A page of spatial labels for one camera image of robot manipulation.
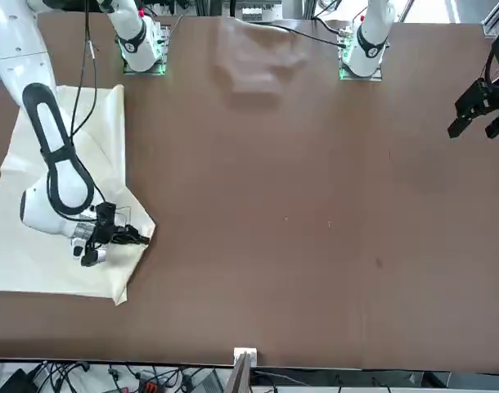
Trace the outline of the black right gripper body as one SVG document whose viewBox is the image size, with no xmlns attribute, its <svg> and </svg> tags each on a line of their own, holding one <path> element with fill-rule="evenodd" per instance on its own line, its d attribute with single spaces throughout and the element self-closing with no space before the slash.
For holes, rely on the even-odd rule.
<svg viewBox="0 0 499 393">
<path fill-rule="evenodd" d="M 108 221 L 96 221 L 92 233 L 92 249 L 96 250 L 100 246 L 112 241 L 112 238 L 121 229 L 120 225 Z"/>
</svg>

